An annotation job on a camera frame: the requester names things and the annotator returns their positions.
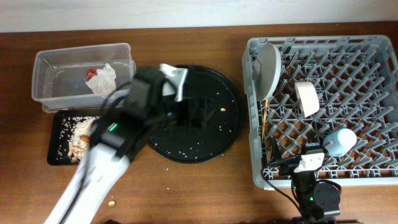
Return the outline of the light blue cup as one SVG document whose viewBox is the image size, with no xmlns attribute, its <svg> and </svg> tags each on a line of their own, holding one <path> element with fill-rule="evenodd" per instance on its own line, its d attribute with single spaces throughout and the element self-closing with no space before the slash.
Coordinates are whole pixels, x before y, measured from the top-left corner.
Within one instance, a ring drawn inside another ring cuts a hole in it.
<svg viewBox="0 0 398 224">
<path fill-rule="evenodd" d="M 356 141 L 356 134 L 348 128 L 343 128 L 327 135 L 323 139 L 323 147 L 330 156 L 342 157 L 356 144 Z"/>
</svg>

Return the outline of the wooden chopstick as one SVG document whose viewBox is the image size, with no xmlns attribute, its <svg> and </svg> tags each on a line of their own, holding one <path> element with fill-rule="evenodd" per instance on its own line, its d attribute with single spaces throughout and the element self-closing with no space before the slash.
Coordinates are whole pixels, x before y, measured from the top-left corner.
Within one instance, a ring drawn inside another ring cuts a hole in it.
<svg viewBox="0 0 398 224">
<path fill-rule="evenodd" d="M 264 110 L 263 110 L 263 120 L 262 120 L 262 132 L 261 132 L 261 140 L 265 140 L 265 125 L 267 121 L 267 108 L 268 108 L 269 100 L 264 100 Z"/>
</svg>

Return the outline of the pink bowl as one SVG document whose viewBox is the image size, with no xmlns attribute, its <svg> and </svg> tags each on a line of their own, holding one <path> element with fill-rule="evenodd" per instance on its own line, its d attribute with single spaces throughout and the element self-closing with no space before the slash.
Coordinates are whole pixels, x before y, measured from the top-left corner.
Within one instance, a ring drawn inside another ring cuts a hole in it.
<svg viewBox="0 0 398 224">
<path fill-rule="evenodd" d="M 318 112 L 320 104 L 315 86 L 311 82 L 295 82 L 295 93 L 299 101 L 299 107 L 307 118 Z"/>
</svg>

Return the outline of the grey plate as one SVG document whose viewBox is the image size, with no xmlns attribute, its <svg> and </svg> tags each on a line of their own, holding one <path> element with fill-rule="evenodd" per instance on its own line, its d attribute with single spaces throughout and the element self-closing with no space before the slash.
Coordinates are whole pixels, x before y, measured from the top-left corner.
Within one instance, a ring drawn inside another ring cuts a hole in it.
<svg viewBox="0 0 398 224">
<path fill-rule="evenodd" d="M 279 82 L 282 62 L 279 49 L 266 43 L 259 49 L 253 65 L 253 75 L 257 101 L 268 100 Z"/>
</svg>

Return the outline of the white tissue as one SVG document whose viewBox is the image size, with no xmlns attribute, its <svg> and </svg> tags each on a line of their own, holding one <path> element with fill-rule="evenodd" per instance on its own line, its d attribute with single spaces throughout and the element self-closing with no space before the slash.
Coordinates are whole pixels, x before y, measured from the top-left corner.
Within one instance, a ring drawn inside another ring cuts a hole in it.
<svg viewBox="0 0 398 224">
<path fill-rule="evenodd" d="M 97 76 L 85 83 L 94 94 L 106 96 L 116 89 L 116 72 L 108 63 L 96 71 Z"/>
</svg>

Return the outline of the red snack wrapper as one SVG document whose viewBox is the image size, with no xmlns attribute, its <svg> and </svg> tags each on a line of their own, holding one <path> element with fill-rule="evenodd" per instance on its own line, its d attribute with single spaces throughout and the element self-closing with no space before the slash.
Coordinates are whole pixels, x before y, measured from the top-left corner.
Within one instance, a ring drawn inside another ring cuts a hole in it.
<svg viewBox="0 0 398 224">
<path fill-rule="evenodd" d="M 87 71 L 87 80 L 91 80 L 93 77 L 97 76 L 96 69 L 92 68 Z"/>
</svg>

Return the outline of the rice and pasta leftovers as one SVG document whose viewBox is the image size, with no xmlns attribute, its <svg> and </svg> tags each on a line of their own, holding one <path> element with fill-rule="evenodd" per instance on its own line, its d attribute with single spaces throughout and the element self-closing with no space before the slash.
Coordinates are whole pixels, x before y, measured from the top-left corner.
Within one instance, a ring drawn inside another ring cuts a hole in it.
<svg viewBox="0 0 398 224">
<path fill-rule="evenodd" d="M 62 119 L 61 131 L 57 139 L 56 161 L 66 160 L 67 164 L 79 163 L 90 144 L 80 139 L 81 135 L 90 136 L 92 124 L 97 116 L 77 116 Z"/>
</svg>

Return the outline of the carrot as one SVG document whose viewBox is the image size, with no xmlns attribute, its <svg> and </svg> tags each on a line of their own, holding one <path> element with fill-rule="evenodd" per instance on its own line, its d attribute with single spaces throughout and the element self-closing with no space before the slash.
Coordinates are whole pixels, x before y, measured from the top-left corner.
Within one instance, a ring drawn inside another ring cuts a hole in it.
<svg viewBox="0 0 398 224">
<path fill-rule="evenodd" d="M 81 136 L 80 136 L 80 139 L 81 139 L 83 142 L 87 143 L 87 144 L 90 143 L 90 138 L 89 138 L 88 136 L 86 136 L 86 135 L 81 135 Z"/>
</svg>

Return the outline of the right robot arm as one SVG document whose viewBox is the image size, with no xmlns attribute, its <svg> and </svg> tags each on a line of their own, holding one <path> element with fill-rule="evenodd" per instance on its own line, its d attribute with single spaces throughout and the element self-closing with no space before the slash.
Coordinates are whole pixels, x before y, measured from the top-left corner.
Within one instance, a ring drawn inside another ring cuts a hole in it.
<svg viewBox="0 0 398 224">
<path fill-rule="evenodd" d="M 272 167 L 279 169 L 280 176 L 290 176 L 290 189 L 294 204 L 300 212 L 293 223 L 336 223 L 340 215 L 339 208 L 341 186 L 326 179 L 318 179 L 316 172 L 323 166 L 328 154 L 318 142 L 302 146 L 301 152 L 288 158 L 282 158 L 277 140 L 272 140 Z"/>
</svg>

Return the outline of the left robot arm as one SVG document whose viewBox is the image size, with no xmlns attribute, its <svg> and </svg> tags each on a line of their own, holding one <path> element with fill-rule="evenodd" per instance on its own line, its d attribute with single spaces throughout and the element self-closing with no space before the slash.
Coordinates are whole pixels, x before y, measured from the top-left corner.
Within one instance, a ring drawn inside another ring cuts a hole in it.
<svg viewBox="0 0 398 224">
<path fill-rule="evenodd" d="M 218 109 L 204 96 L 183 96 L 188 69 L 140 67 L 129 93 L 93 122 L 89 148 L 46 223 L 90 223 L 113 185 L 158 130 L 203 129 Z"/>
</svg>

